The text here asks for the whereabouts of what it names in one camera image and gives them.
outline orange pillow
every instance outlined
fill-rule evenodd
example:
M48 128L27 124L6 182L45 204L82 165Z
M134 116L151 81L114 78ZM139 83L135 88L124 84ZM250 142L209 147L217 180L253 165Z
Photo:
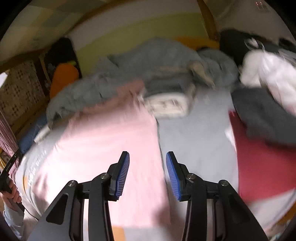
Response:
M193 38L193 37L176 37L175 40L194 50L202 47L219 49L219 42L210 40L210 39Z
M49 96L52 99L64 87L72 84L79 78L78 70L71 64L59 64L54 72Z

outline metal screw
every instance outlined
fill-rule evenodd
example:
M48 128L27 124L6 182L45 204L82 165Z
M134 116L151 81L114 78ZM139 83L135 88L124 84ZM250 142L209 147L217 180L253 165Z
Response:
M102 178L102 179L106 179L106 178L108 178L110 175L108 174L108 173L106 173L106 172L104 172L104 173L102 173L101 175L100 175L100 178Z
M196 177L197 177L197 175L195 175L194 173L188 173L187 174L187 178L188 179L191 179L192 180L192 179L195 179Z
M226 180L221 180L220 183L221 183L221 185L224 186L224 187L226 187L226 186L229 185L229 182L227 182Z
M75 180L69 181L69 182L68 182L68 186L69 186L69 187L75 186L76 183L77 183L77 182L76 182Z

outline bedding pile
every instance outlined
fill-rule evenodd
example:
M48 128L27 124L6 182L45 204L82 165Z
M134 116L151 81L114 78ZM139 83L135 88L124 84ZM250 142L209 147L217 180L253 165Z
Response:
M101 59L95 74L65 87L51 100L47 119L63 118L106 101L116 96L119 86L134 78L157 83L178 74L187 74L193 82L211 87L227 87L237 81L238 69L219 50L197 53L177 41L154 38L122 55Z

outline pink blanket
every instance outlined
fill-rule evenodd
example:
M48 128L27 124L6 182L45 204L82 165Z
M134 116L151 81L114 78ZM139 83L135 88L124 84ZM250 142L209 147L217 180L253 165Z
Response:
M121 90L120 97L87 108L71 119L37 173L34 193L51 203L69 180L90 181L118 162L122 151L128 151L130 167L123 195L117 202L109 202L112 225L168 224L156 120L131 93Z

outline wooden bed frame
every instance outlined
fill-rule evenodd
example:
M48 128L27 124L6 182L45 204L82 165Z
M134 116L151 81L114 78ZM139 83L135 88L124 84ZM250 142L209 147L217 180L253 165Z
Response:
M11 129L17 140L19 140L36 119L45 112L49 100L49 96L46 96L15 121Z

